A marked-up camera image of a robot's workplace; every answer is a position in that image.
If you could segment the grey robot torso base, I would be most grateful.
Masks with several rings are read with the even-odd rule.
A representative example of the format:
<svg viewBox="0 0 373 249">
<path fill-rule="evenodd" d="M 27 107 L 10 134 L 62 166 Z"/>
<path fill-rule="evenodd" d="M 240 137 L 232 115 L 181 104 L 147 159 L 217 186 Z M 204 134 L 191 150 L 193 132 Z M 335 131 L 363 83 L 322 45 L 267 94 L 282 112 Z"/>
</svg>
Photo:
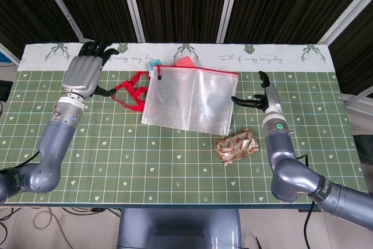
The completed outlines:
<svg viewBox="0 0 373 249">
<path fill-rule="evenodd" d="M 116 249 L 242 249 L 237 209 L 126 208 Z"/>
</svg>

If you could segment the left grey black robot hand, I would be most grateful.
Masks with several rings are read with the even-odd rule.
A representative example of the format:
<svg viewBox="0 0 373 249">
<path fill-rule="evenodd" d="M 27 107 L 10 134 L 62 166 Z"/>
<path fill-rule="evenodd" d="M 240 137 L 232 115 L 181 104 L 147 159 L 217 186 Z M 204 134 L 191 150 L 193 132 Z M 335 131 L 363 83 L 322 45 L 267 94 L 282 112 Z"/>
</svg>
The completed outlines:
<svg viewBox="0 0 373 249">
<path fill-rule="evenodd" d="M 65 72 L 62 87 L 68 94 L 76 94 L 83 99 L 93 95 L 110 97 L 117 90 L 105 90 L 98 85 L 103 67 L 112 55 L 119 51 L 110 48 L 111 43 L 89 41 L 83 44 L 77 56 L 71 61 Z"/>
</svg>

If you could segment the dark grey chair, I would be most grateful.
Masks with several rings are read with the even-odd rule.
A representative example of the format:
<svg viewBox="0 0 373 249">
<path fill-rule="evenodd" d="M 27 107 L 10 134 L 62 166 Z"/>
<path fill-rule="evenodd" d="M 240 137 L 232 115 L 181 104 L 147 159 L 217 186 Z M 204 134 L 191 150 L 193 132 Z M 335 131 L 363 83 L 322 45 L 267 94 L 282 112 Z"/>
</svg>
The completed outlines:
<svg viewBox="0 0 373 249">
<path fill-rule="evenodd" d="M 346 110 L 360 161 L 373 165 L 373 98 L 364 97 Z"/>
</svg>

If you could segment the green grid tablecloth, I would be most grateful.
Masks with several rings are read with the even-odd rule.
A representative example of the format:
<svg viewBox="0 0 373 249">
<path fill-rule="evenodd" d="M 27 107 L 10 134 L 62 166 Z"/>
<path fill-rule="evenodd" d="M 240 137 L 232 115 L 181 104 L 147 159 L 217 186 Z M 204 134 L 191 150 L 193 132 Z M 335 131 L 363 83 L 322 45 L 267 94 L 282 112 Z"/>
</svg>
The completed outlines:
<svg viewBox="0 0 373 249">
<path fill-rule="evenodd" d="M 238 74 L 236 94 L 262 93 L 259 72 L 276 85 L 297 155 L 341 185 L 367 185 L 326 45 L 113 44 L 100 86 L 111 89 L 149 68 L 190 56 L 196 66 Z M 0 120 L 0 169 L 38 162 L 38 142 L 64 91 L 62 80 L 79 43 L 25 46 Z M 263 113 L 236 107 L 230 133 L 249 128 L 259 151 L 224 165 L 214 150 L 218 136 L 142 124 L 141 114 L 94 96 L 62 162 L 61 179 L 46 194 L 22 193 L 7 205 L 274 205 L 265 148 Z"/>
</svg>

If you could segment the gold foil snack packet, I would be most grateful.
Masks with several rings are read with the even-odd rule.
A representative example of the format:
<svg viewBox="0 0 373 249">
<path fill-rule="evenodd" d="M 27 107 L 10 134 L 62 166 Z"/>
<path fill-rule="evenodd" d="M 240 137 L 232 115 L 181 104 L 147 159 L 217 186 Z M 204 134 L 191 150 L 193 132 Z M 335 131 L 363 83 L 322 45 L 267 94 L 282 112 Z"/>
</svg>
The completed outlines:
<svg viewBox="0 0 373 249">
<path fill-rule="evenodd" d="M 221 162 L 227 166 L 259 151 L 254 133 L 245 128 L 240 133 L 225 137 L 214 144 Z"/>
</svg>

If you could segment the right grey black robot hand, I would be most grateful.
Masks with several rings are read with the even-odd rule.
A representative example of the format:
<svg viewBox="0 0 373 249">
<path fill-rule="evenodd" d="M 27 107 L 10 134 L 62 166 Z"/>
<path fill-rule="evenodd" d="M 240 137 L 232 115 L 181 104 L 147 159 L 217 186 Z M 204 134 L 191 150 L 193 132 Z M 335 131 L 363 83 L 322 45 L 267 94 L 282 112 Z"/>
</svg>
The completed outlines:
<svg viewBox="0 0 373 249">
<path fill-rule="evenodd" d="M 260 80 L 262 81 L 262 88 L 264 89 L 264 94 L 255 94 L 254 99 L 239 99 L 235 96 L 231 97 L 234 104 L 241 107 L 255 108 L 262 110 L 265 115 L 271 113 L 277 113 L 282 115 L 282 108 L 280 97 L 278 95 L 277 89 L 274 84 L 269 80 L 267 73 L 259 71 Z"/>
</svg>

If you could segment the white partition post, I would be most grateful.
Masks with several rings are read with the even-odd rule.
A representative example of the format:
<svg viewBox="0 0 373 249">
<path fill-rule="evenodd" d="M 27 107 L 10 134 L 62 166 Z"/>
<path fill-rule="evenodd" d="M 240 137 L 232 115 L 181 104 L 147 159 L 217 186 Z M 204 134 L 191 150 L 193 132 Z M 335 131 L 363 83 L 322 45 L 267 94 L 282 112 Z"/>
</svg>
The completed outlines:
<svg viewBox="0 0 373 249">
<path fill-rule="evenodd" d="M 352 0 L 327 32 L 321 37 L 318 44 L 331 45 L 372 1 L 373 0 Z"/>
<path fill-rule="evenodd" d="M 136 0 L 126 0 L 131 16 L 133 28 L 136 34 L 136 39 L 139 43 L 145 43 L 145 35 L 143 32 L 142 22 L 139 14 L 139 9 Z"/>
<path fill-rule="evenodd" d="M 70 24 L 72 30 L 74 31 L 75 35 L 77 36 L 79 42 L 84 42 L 86 39 L 84 38 L 83 33 L 81 32 L 79 26 L 77 25 L 76 21 L 72 17 L 70 11 L 66 7 L 65 3 L 63 0 L 54 0 L 63 15 L 65 16 L 66 20 Z"/>
<path fill-rule="evenodd" d="M 217 32 L 217 39 L 216 39 L 217 44 L 223 44 L 225 41 L 234 1 L 235 0 L 224 0 L 220 23 L 219 23 L 219 29 Z"/>
</svg>

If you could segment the red foam cube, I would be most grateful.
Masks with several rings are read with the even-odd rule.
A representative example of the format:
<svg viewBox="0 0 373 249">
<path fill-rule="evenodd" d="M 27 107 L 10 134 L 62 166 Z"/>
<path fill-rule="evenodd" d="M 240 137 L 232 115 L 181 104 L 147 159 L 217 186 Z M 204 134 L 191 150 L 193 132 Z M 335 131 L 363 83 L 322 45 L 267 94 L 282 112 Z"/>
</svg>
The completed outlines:
<svg viewBox="0 0 373 249">
<path fill-rule="evenodd" d="M 187 68 L 194 68 L 195 64 L 193 60 L 189 56 L 182 57 L 174 61 L 175 67 L 187 67 Z"/>
</svg>

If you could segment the clear zipper pouch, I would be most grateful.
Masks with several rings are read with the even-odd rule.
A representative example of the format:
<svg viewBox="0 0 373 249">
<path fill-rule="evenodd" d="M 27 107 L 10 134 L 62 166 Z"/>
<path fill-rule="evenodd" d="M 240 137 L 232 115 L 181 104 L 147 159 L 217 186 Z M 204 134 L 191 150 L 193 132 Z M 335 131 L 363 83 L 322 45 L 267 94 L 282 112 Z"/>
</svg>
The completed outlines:
<svg viewBox="0 0 373 249">
<path fill-rule="evenodd" d="M 238 74 L 160 65 L 152 70 L 142 123 L 227 136 Z"/>
</svg>

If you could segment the black box device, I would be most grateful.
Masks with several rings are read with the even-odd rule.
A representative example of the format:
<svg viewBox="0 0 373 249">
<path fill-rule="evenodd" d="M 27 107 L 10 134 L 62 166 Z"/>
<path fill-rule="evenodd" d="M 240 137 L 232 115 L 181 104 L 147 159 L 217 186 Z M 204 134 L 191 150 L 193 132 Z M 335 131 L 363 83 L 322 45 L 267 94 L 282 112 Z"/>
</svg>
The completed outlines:
<svg viewBox="0 0 373 249">
<path fill-rule="evenodd" d="M 13 82 L 0 80 L 0 101 L 7 102 Z"/>
</svg>

